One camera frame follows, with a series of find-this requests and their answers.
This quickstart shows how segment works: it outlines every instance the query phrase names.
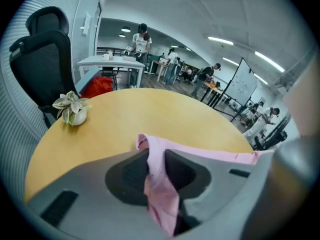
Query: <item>round wooden table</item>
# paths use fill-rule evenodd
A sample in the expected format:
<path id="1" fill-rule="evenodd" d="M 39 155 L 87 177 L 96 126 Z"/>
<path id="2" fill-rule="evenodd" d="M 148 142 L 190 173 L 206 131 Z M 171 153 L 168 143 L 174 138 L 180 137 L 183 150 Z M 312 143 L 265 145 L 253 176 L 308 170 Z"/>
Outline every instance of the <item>round wooden table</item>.
<path id="1" fill-rule="evenodd" d="M 139 133 L 208 150 L 253 150 L 225 117 L 198 100 L 167 90 L 124 89 L 88 100 L 92 105 L 79 126 L 60 118 L 45 133 L 30 160 L 25 180 L 27 202 L 72 168 L 134 151 Z"/>

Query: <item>gray device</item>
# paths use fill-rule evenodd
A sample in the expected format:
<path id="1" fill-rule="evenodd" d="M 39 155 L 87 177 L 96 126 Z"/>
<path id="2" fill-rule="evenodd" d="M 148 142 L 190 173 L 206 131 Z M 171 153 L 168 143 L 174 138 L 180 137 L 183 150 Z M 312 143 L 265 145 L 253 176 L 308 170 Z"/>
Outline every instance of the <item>gray device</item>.
<path id="1" fill-rule="evenodd" d="M 314 139 L 296 141 L 247 165 L 166 150 L 166 173 L 180 197 L 176 238 L 240 240 L 272 234 L 288 219 L 273 216 L 278 211 L 292 215 L 317 179 L 320 163 L 313 154 L 318 151 Z M 51 231 L 55 227 L 76 239 L 168 239 L 152 220 L 143 194 L 148 155 L 146 149 L 79 165 L 27 206 L 52 225 Z M 296 166 L 297 161 L 305 166 Z M 284 191 L 290 188 L 284 172 L 304 183 L 303 189 Z M 301 198 L 288 201 L 288 194 Z"/>

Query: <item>pink cloth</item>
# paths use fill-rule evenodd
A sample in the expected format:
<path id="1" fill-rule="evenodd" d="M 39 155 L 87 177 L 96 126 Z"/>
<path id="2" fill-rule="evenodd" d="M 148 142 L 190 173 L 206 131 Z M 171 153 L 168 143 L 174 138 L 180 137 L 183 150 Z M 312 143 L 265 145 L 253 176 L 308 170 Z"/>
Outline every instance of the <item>pink cloth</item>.
<path id="1" fill-rule="evenodd" d="M 179 150 L 196 156 L 225 162 L 255 165 L 259 156 L 272 150 L 254 151 L 253 153 L 230 153 L 183 146 L 164 138 L 139 134 L 136 149 L 149 148 L 147 159 L 149 174 L 144 183 L 144 194 L 148 198 L 148 210 L 152 219 L 165 233 L 174 235 L 179 209 L 179 195 L 171 184 L 165 169 L 164 152 L 167 149 Z"/>

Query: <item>chair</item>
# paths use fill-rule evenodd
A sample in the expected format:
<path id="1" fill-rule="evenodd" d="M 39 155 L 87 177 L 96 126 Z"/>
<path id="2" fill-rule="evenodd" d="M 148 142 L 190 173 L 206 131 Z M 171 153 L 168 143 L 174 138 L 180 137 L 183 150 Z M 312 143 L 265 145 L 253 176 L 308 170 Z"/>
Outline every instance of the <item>chair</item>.
<path id="1" fill-rule="evenodd" d="M 52 107 L 60 94 L 77 90 L 72 77 L 69 24 L 57 7 L 46 7 L 27 19 L 30 36 L 19 38 L 9 48 L 11 70 L 30 98 L 44 114 L 49 128 L 48 114 L 57 117 Z"/>
<path id="2" fill-rule="evenodd" d="M 114 67 L 112 67 L 112 66 L 103 66 L 102 67 L 102 74 L 101 75 L 103 77 L 112 78 L 116 90 L 117 90 L 117 75 L 119 73 L 119 69 L 120 69 L 120 67 L 118 67 L 117 71 L 114 71 Z"/>

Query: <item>white plant pot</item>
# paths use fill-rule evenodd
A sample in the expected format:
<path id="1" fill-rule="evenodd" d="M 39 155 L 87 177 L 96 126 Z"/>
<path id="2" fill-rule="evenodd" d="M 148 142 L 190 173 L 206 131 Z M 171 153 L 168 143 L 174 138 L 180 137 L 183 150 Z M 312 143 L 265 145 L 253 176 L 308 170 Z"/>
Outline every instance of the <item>white plant pot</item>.
<path id="1" fill-rule="evenodd" d="M 84 121 L 87 119 L 87 109 L 84 107 L 80 109 L 78 114 L 75 114 L 73 126 L 79 126 L 83 124 Z"/>

